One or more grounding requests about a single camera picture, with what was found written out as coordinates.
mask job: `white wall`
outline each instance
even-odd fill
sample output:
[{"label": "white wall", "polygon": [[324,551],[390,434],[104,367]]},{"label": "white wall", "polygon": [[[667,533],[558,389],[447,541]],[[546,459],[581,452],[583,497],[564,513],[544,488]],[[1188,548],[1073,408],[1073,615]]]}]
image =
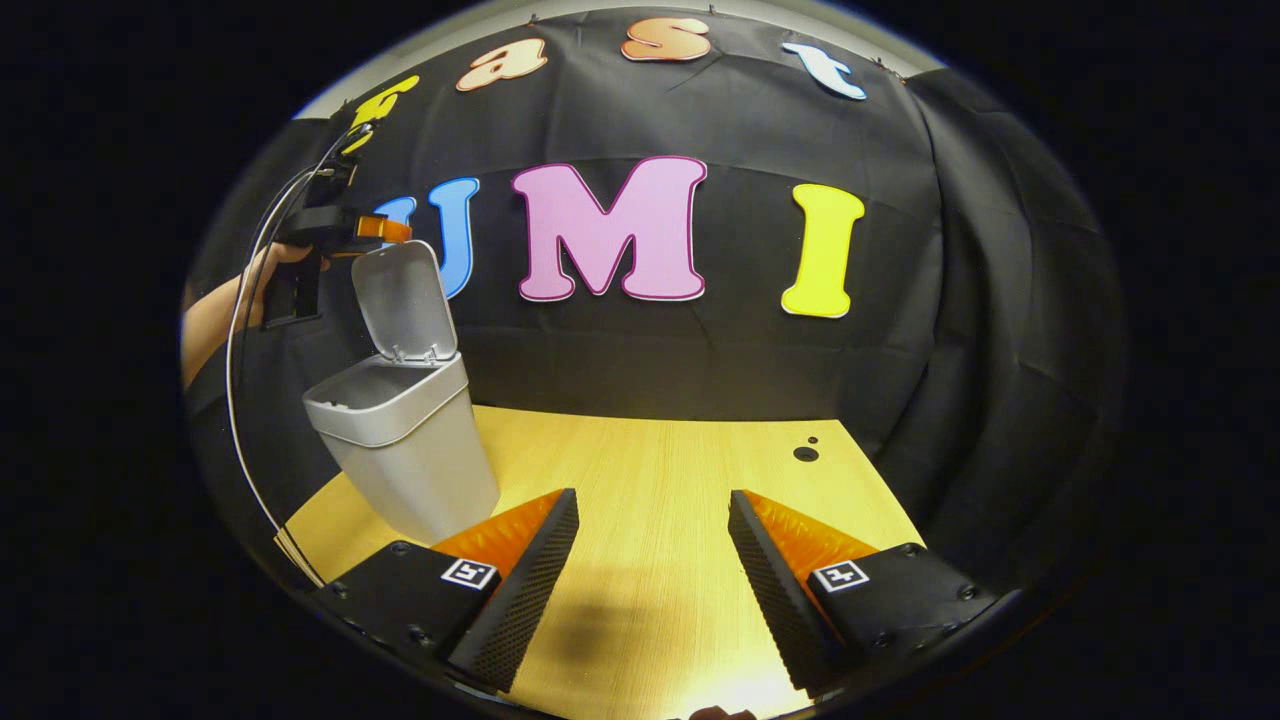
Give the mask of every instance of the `white wall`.
[{"label": "white wall", "polygon": [[[881,58],[902,77],[943,67],[928,53],[849,10],[814,0],[713,0],[717,13],[801,32],[864,58]],[[460,45],[525,24],[534,13],[553,18],[608,8],[657,6],[707,10],[701,0],[495,0],[458,13],[390,47],[320,92],[297,118],[328,118],[351,97]]]}]

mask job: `white cable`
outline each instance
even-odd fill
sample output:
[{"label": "white cable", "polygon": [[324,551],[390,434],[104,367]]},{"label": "white cable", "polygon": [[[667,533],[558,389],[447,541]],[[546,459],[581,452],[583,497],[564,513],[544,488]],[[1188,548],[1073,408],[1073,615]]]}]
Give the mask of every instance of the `white cable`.
[{"label": "white cable", "polygon": [[[367,132],[366,128],[367,128],[367,126],[361,126],[360,129],[361,129],[362,133],[366,133]],[[266,220],[264,223],[261,223],[261,225],[259,228],[257,237],[253,241],[253,251],[250,254],[248,264],[244,265],[243,270],[241,270],[239,283],[238,283],[238,287],[236,290],[236,305],[232,309],[230,329],[227,332],[227,374],[225,374],[225,380],[227,380],[227,415],[228,415],[228,419],[230,420],[232,443],[236,446],[236,456],[239,460],[241,470],[244,471],[244,480],[248,483],[250,491],[253,492],[253,498],[257,500],[257,506],[262,509],[262,514],[266,515],[266,520],[269,523],[271,523],[271,528],[275,529],[275,537],[279,541],[280,546],[284,548],[285,556],[288,556],[289,561],[292,561],[294,565],[297,565],[298,569],[302,570],[302,573],[307,577],[307,579],[310,579],[312,583],[315,583],[316,587],[323,587],[324,582],[319,578],[319,575],[316,575],[315,570],[311,569],[305,560],[300,562],[300,559],[302,559],[301,551],[297,547],[293,546],[293,542],[289,538],[288,533],[283,533],[282,532],[280,524],[275,521],[275,518],[271,515],[271,511],[266,509],[266,502],[262,501],[262,496],[257,492],[257,486],[253,484],[253,478],[252,478],[252,475],[248,471],[248,464],[244,461],[244,451],[241,448],[241,443],[239,443],[239,430],[236,427],[236,400],[234,400],[234,393],[232,392],[232,351],[233,351],[233,345],[232,343],[236,340],[236,319],[239,316],[241,302],[244,299],[244,288],[247,287],[247,284],[246,284],[244,281],[246,281],[246,278],[248,275],[250,268],[253,266],[253,260],[257,258],[257,254],[261,250],[262,241],[266,240],[266,237],[268,237],[268,229],[273,227],[273,223],[275,220],[276,213],[279,213],[279,210],[284,205],[285,200],[289,200],[289,196],[293,195],[294,190],[298,188],[300,184],[305,190],[306,183],[310,182],[311,178],[315,177],[315,174],[320,170],[320,168],[329,160],[329,156],[338,147],[338,145],[340,145],[349,136],[351,136],[351,133],[348,132],[348,133],[344,133],[340,138],[338,138],[338,141],[334,142],[333,146],[329,147],[328,152],[324,154],[324,156],[321,158],[321,160],[319,163],[316,163],[316,165],[314,168],[311,168],[308,170],[302,170],[301,173],[293,176],[293,179],[291,179],[288,182],[287,190],[284,191],[284,193],[280,195],[279,200],[275,202],[275,205],[268,213]],[[292,208],[293,202],[289,202],[289,206]],[[257,277],[261,277],[262,268],[265,265],[266,265],[266,256],[264,255],[262,256],[262,264],[259,265]]]}]

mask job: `textured gripper pad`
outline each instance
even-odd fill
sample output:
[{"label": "textured gripper pad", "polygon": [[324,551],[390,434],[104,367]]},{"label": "textured gripper pad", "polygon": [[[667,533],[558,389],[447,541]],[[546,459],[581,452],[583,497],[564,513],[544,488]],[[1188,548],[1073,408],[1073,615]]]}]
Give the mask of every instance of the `textured gripper pad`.
[{"label": "textured gripper pad", "polygon": [[509,692],[577,537],[577,495],[564,488],[511,577],[449,655],[485,691]]},{"label": "textured gripper pad", "polygon": [[840,641],[809,602],[741,491],[730,495],[728,534],[792,687],[809,697],[827,692],[844,666]]}]

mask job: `black handle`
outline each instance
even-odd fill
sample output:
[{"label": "black handle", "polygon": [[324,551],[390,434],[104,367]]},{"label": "black handle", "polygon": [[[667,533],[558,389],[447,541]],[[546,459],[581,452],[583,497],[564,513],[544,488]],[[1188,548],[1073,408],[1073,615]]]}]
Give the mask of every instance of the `black handle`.
[{"label": "black handle", "polygon": [[262,295],[262,329],[269,331],[320,316],[320,264],[312,250],[297,263],[280,263]]}]

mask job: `screw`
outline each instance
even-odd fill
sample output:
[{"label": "screw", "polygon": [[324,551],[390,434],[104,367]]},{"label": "screw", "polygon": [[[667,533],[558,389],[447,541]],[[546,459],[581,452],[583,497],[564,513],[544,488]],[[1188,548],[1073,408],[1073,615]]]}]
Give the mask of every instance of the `screw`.
[{"label": "screw", "polygon": [[431,639],[431,635],[424,633],[422,628],[419,628],[417,625],[408,626],[408,639],[410,642],[412,642],[419,647],[431,647],[433,644],[435,644],[435,641]]}]

